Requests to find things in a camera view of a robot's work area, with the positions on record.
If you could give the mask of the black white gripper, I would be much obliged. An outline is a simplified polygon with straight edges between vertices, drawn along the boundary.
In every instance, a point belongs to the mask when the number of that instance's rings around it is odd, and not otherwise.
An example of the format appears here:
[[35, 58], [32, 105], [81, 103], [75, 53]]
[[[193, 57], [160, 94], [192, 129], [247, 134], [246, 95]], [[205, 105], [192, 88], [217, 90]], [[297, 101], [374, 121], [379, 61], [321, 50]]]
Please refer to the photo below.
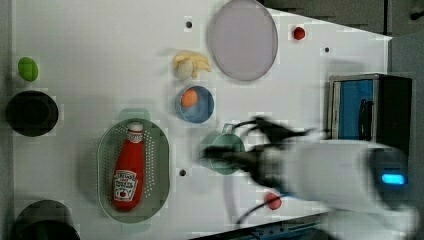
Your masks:
[[249, 169], [252, 179], [259, 185], [275, 189], [281, 194], [289, 194], [283, 177], [283, 156], [288, 139], [307, 136], [310, 130], [296, 131], [284, 125], [273, 123], [265, 117], [256, 116], [251, 121], [253, 130], [259, 130], [268, 139], [267, 144], [256, 145], [248, 152], [236, 152], [229, 147], [209, 146], [202, 151], [202, 156], [216, 162], [223, 162], [233, 167]]

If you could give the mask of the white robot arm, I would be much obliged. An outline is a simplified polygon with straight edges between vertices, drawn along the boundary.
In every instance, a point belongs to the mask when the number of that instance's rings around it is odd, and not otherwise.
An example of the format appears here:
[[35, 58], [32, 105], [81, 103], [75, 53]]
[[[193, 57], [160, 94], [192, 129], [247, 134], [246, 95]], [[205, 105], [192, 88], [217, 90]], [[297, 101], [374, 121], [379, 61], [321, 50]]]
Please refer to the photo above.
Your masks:
[[248, 173], [282, 197], [329, 209], [318, 229], [332, 240], [407, 240], [419, 229], [403, 151], [362, 140], [325, 139], [265, 117], [246, 123], [267, 142], [248, 151], [208, 146], [202, 156]]

